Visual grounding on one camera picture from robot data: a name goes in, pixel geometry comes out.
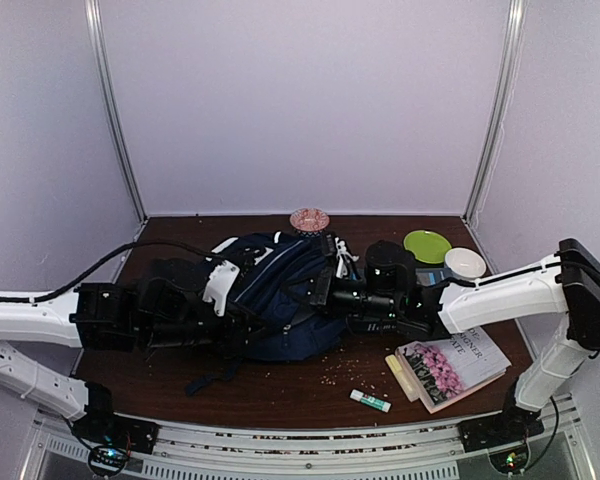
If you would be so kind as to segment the navy blue student backpack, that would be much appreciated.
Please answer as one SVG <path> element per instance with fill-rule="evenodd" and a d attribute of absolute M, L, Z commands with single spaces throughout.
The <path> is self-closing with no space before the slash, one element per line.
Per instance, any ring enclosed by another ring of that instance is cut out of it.
<path fill-rule="evenodd" d="M 187 396 L 215 381 L 231 380 L 245 361 L 303 361 L 339 344 L 345 320 L 309 305 L 317 276 L 329 265 L 318 238 L 254 233 L 228 238 L 213 251 L 227 257 L 255 255 L 251 266 L 240 267 L 228 299 L 248 313 L 256 327 L 228 355 L 229 366 L 192 381 L 185 388 Z"/>

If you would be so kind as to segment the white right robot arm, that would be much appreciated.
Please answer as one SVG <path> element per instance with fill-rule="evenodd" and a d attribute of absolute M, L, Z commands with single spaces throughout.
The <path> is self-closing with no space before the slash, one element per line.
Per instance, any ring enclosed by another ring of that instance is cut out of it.
<path fill-rule="evenodd" d="M 412 252 L 378 241 L 366 251 L 360 280 L 336 274 L 338 247 L 322 238 L 327 259 L 309 282 L 308 304 L 325 312 L 371 318 L 409 340 L 441 340 L 503 320 L 556 313 L 561 323 L 540 357 L 515 381 L 493 419 L 499 440 L 515 440 L 584 360 L 600 352 L 600 263 L 577 240 L 517 270 L 476 280 L 446 278 L 423 286 Z"/>

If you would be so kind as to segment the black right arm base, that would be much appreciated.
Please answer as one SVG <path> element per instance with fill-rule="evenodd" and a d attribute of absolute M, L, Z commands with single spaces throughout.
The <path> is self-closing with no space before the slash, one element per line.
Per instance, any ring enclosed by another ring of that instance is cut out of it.
<path fill-rule="evenodd" d="M 544 432 L 540 411 L 521 408 L 516 403 L 515 386 L 505 396 L 500 413 L 458 423 L 460 440 L 466 453 L 522 442 Z"/>

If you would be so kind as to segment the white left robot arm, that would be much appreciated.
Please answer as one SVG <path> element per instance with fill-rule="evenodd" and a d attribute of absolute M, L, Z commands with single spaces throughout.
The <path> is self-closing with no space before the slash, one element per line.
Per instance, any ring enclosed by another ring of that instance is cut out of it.
<path fill-rule="evenodd" d="M 64 377 L 12 344 L 119 352 L 243 345 L 253 328 L 231 295 L 256 264 L 222 254 L 156 259 L 130 286 L 77 280 L 56 291 L 0 291 L 0 382 L 113 444 L 124 424 L 108 388 Z"/>

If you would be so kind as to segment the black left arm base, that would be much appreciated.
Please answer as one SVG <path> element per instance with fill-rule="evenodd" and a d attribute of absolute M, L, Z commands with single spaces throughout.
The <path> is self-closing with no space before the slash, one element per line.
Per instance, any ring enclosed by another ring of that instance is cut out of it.
<path fill-rule="evenodd" d="M 72 421 L 72 432 L 97 444 L 152 454 L 159 433 L 155 422 L 125 417 L 113 411 L 111 391 L 95 382 L 87 382 L 85 415 Z"/>

